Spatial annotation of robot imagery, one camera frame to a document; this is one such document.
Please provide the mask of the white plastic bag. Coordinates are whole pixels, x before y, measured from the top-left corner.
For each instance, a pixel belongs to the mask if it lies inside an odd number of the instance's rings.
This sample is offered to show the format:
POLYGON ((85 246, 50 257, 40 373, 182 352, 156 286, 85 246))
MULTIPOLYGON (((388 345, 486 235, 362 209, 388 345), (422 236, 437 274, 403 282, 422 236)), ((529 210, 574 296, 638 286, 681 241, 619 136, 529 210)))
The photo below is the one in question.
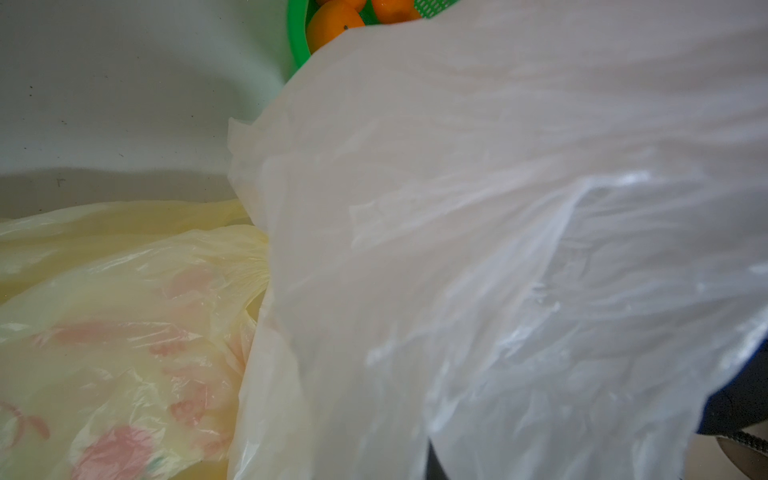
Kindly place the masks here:
POLYGON ((461 1, 252 124, 233 479, 677 479, 767 332, 767 5, 461 1))

